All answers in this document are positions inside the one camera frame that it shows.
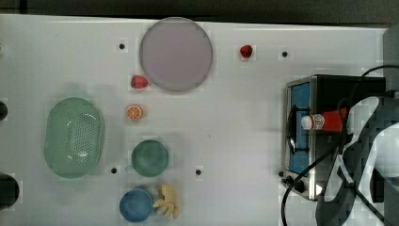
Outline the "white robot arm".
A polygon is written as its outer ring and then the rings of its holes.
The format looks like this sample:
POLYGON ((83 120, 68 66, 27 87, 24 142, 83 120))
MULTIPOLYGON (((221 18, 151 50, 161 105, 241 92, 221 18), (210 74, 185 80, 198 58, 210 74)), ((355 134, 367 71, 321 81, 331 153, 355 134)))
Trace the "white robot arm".
POLYGON ((317 226, 398 226, 398 27, 383 34, 388 91, 357 100, 345 120, 348 138, 319 197, 317 226))

